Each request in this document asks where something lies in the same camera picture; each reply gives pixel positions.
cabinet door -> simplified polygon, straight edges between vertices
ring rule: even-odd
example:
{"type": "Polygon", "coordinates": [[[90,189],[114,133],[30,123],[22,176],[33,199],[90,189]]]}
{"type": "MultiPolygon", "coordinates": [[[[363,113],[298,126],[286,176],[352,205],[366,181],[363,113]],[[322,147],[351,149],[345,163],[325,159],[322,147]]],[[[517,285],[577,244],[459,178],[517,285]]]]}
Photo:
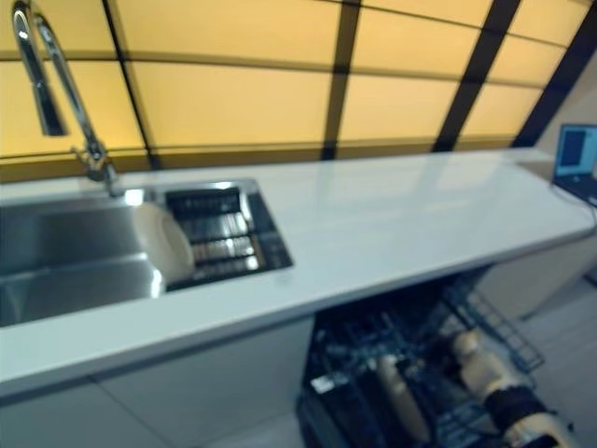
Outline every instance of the cabinet door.
{"type": "Polygon", "coordinates": [[[517,318],[534,312],[545,300],[574,283],[597,262],[597,237],[495,265],[478,289],[503,315],[517,318]]]}
{"type": "Polygon", "coordinates": [[[0,402],[2,448],[167,448],[100,387],[72,387],[0,402]]]}
{"type": "Polygon", "coordinates": [[[309,317],[97,379],[176,448],[203,446],[294,409],[311,331],[309,317]]]}

dishwasher rack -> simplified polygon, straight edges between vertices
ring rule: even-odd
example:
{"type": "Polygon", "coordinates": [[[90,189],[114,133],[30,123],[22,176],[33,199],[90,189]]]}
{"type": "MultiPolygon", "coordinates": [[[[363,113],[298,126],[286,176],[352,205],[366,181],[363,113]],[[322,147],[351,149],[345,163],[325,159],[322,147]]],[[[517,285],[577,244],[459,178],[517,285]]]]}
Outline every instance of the dishwasher rack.
{"type": "Polygon", "coordinates": [[[448,343],[480,328],[530,374],[541,354],[475,290],[485,269],[343,305],[317,316],[298,416],[317,446],[502,446],[482,407],[458,381],[448,343]],[[376,381],[372,360],[392,355],[432,431],[412,439],[376,381]]]}

kitchen faucet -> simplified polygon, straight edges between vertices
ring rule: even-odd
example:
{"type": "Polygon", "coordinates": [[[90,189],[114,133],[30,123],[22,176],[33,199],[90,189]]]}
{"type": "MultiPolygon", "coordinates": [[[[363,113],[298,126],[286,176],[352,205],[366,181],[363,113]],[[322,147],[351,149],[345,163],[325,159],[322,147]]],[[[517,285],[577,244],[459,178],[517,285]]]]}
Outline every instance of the kitchen faucet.
{"type": "Polygon", "coordinates": [[[95,136],[90,118],[87,115],[83,100],[68,69],[56,35],[37,5],[31,0],[17,0],[12,7],[12,27],[22,61],[25,64],[27,74],[33,85],[35,105],[41,122],[42,132],[44,135],[51,136],[68,134],[60,109],[49,85],[42,58],[35,45],[30,26],[31,23],[37,28],[37,32],[48,52],[48,56],[54,63],[58,78],[62,83],[70,106],[75,113],[76,120],[85,136],[85,149],[79,150],[72,147],[71,152],[83,163],[89,179],[96,182],[104,182],[108,193],[111,196],[118,196],[115,189],[118,175],[112,161],[108,157],[104,144],[95,136]]]}

stainless steel sink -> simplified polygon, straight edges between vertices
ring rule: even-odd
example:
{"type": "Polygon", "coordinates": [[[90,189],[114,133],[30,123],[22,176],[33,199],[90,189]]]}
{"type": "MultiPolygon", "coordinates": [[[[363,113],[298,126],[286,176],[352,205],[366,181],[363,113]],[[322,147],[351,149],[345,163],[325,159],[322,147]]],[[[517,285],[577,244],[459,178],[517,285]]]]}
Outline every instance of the stainless steel sink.
{"type": "Polygon", "coordinates": [[[290,266],[251,179],[130,189],[0,207],[0,327],[290,266]],[[196,269],[164,285],[132,225],[142,202],[171,210],[192,243],[196,269]]]}

white countertop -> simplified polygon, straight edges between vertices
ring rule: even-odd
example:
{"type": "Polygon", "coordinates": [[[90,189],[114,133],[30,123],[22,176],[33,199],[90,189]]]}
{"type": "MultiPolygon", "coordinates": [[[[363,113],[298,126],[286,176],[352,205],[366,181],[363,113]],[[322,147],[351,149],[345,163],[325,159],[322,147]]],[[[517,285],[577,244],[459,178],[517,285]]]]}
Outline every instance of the white countertop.
{"type": "MultiPolygon", "coordinates": [[[[491,151],[126,175],[127,187],[255,178],[295,266],[0,329],[0,396],[586,236],[589,211],[513,162],[542,158],[491,151]]],[[[85,185],[4,186],[2,198],[85,185]]]]}

